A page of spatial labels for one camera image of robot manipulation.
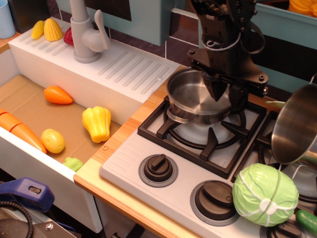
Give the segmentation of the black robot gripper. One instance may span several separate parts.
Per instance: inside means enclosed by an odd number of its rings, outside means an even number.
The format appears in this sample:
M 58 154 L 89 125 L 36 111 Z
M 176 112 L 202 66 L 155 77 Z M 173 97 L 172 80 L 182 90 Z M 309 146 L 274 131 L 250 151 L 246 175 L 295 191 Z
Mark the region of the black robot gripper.
M 192 68 L 202 72 L 204 84 L 216 102 L 230 85 L 230 112 L 233 114 L 245 109 L 249 93 L 262 98 L 267 94 L 268 76 L 240 45 L 230 49 L 191 49 L 188 57 Z

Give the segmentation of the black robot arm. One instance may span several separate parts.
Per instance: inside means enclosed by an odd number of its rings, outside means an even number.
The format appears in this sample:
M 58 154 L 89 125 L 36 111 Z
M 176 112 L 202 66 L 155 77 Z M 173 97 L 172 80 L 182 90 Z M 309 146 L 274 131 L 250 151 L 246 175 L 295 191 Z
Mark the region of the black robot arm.
M 190 50 L 191 67 L 202 73 L 211 97 L 219 101 L 228 93 L 230 110 L 243 110 L 248 95 L 264 97 L 268 76 L 251 56 L 261 52 L 251 47 L 251 32 L 264 36 L 251 19 L 257 14 L 255 0 L 193 0 L 191 7 L 202 28 L 203 47 Z

